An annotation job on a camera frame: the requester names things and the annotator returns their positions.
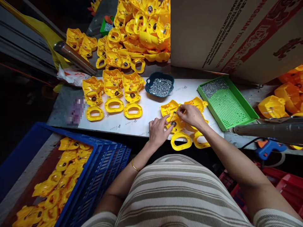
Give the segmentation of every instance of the woman's right hand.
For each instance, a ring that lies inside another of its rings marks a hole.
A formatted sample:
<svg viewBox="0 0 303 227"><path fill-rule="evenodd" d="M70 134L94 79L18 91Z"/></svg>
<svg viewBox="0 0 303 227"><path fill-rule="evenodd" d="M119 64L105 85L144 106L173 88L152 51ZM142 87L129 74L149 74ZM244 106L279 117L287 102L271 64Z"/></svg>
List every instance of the woman's right hand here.
<svg viewBox="0 0 303 227"><path fill-rule="evenodd" d="M191 126L198 128L199 126L204 127L208 124L203 119L199 109L193 105L181 105L177 110L177 115L181 120L185 121Z"/></svg>

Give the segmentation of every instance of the gold bangle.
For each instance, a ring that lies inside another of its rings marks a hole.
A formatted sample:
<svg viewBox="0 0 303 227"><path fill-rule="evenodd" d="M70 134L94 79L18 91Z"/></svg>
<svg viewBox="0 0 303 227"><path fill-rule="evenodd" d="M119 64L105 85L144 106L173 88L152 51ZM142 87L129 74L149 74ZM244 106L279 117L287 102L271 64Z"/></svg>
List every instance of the gold bangle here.
<svg viewBox="0 0 303 227"><path fill-rule="evenodd" d="M134 166L134 159L132 159L132 166L133 166L133 168L134 168L135 170L137 170L138 172L140 172L140 170L137 169L137 168Z"/></svg>

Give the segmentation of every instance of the green box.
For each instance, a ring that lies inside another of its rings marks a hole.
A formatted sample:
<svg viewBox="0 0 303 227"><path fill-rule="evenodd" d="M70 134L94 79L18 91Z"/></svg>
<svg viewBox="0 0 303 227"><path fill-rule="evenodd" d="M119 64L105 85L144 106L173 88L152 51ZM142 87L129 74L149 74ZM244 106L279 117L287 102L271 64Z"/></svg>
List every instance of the green box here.
<svg viewBox="0 0 303 227"><path fill-rule="evenodd" d="M210 98L207 98L201 87L221 78L226 81L229 88L219 89ZM221 76L201 84L197 91L203 100L208 102L208 109L222 131L228 131L228 129L237 125L246 125L259 119L257 113L228 76Z"/></svg>
<svg viewBox="0 0 303 227"><path fill-rule="evenodd" d="M111 17L110 19L111 19L111 21L114 23L114 19L115 19L115 18L114 18L114 17ZM100 28L100 33L103 35L103 37L106 36L106 35L108 35L108 33L109 33L109 31L104 31L105 25L106 25L106 21L105 21L105 19L103 18L103 22L102 22L102 25L101 25L101 28Z"/></svg>

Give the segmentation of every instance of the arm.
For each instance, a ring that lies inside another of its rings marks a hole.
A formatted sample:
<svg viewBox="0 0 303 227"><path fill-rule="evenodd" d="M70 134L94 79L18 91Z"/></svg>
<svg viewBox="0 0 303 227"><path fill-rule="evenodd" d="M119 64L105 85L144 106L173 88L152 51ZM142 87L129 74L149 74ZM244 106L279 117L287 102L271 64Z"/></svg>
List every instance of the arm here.
<svg viewBox="0 0 303 227"><path fill-rule="evenodd" d="M149 158L165 142L172 131L173 126L170 126L166 131L163 128L165 124L168 124L166 121L168 117L169 115L166 115L161 119L155 118L155 120L149 122L149 141L133 159L134 166L137 169L144 168ZM130 162L106 190L94 214L109 211L117 215L138 173Z"/></svg>
<svg viewBox="0 0 303 227"><path fill-rule="evenodd" d="M203 120L200 111L195 106L181 105L177 114L183 121L196 127L203 134L229 174L239 183L251 218L261 209L272 208L302 221L262 171L238 148L219 136Z"/></svg>

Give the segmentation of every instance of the striped shirt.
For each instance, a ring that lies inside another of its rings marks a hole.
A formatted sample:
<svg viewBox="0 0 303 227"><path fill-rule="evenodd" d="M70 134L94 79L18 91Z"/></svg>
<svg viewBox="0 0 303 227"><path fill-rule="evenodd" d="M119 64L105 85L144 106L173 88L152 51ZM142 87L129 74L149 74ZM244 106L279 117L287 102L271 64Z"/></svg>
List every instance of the striped shirt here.
<svg viewBox="0 0 303 227"><path fill-rule="evenodd" d="M303 226L275 209L258 211L253 224ZM82 227L252 226L221 181L209 169L180 154L166 155L142 169L118 216L101 212Z"/></svg>

